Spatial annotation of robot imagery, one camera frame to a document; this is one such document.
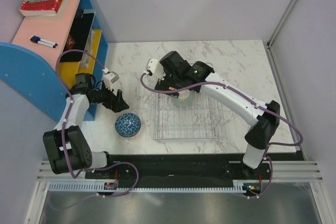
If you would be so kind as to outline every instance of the white marble surface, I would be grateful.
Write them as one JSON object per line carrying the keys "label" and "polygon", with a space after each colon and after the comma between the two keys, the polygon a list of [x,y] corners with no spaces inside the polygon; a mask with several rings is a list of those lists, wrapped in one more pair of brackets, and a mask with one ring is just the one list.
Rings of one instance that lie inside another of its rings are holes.
{"label": "white marble surface", "polygon": [[[247,143],[244,135],[249,126],[235,113],[224,107],[222,137],[212,141],[164,141],[150,137],[151,94],[139,82],[150,58],[163,57],[175,50],[189,62],[211,62],[214,69],[232,85],[266,102],[280,97],[261,40],[234,41],[179,41],[116,43],[109,45],[106,66],[116,71],[130,109],[114,114],[98,106],[96,120],[83,122],[82,131],[92,151],[111,154],[166,154],[166,153],[243,153]],[[133,112],[141,119],[141,129],[131,138],[120,136],[114,123],[118,116]],[[292,143],[289,127],[281,122],[271,141]],[[294,147],[272,146],[270,152],[295,152]]]}

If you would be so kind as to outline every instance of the wire rack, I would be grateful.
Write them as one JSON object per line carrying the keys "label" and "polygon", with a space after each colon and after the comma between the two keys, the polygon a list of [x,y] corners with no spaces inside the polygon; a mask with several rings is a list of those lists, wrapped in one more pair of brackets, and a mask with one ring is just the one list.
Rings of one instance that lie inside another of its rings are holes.
{"label": "wire rack", "polygon": [[152,94],[152,139],[213,140],[220,137],[222,113],[217,101],[196,92],[189,106],[176,106],[172,99],[166,94]]}

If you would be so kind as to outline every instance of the blue bowl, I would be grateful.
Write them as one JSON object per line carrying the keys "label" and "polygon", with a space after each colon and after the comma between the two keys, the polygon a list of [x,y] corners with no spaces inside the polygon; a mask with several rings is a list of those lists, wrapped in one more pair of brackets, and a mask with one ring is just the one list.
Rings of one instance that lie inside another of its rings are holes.
{"label": "blue bowl", "polygon": [[137,134],[141,128],[140,118],[133,113],[126,113],[118,117],[115,123],[116,131],[124,137],[131,137]]}

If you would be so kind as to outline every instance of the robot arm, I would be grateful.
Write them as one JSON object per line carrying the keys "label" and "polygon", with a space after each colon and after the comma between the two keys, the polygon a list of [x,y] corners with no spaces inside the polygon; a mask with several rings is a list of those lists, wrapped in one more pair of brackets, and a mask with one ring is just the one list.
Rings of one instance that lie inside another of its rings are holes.
{"label": "robot arm", "polygon": [[65,140],[68,143],[67,152],[72,169],[99,168],[107,165],[107,154],[105,152],[92,152],[80,127],[90,104],[102,103],[113,112],[120,112],[129,108],[122,98],[121,90],[117,91],[117,95],[113,93],[112,84],[118,78],[116,73],[109,72],[103,76],[102,88],[95,89],[90,74],[76,75],[76,84],[70,90],[72,100],[70,97],[66,98],[66,107],[60,121],[53,131],[46,132],[43,135],[51,169],[55,174],[69,172],[62,147],[61,129],[71,103],[73,105],[66,119]]}
{"label": "robot arm", "polygon": [[[158,77],[155,89],[161,91],[171,91],[180,89],[200,82],[216,82],[222,83],[225,86],[233,87],[225,81],[214,69],[209,65],[197,61],[192,66],[184,60],[176,51],[169,52],[160,61],[150,59],[146,66],[149,75]],[[274,135],[279,119],[272,116],[258,107],[261,106],[269,109],[277,114],[280,113],[280,105],[275,101],[266,103],[257,100],[241,91],[242,95],[249,97],[258,105],[252,105],[237,92],[229,88],[223,88],[218,85],[202,85],[190,88],[198,93],[207,95],[237,113],[242,119],[251,126],[250,130],[245,135],[247,141],[247,149],[243,158],[243,163],[252,169],[256,169],[265,153],[267,145]],[[169,94],[178,98],[179,93]]]}

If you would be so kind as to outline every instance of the pink shelf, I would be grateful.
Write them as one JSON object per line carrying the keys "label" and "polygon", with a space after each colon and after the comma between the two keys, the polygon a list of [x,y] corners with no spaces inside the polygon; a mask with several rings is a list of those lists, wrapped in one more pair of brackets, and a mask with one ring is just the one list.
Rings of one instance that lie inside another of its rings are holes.
{"label": "pink shelf", "polygon": [[[80,0],[70,0],[60,20],[38,20],[25,18],[12,44],[25,47],[43,57],[55,69],[58,56],[63,52]],[[32,43],[29,39],[36,35],[58,44],[56,48]]]}

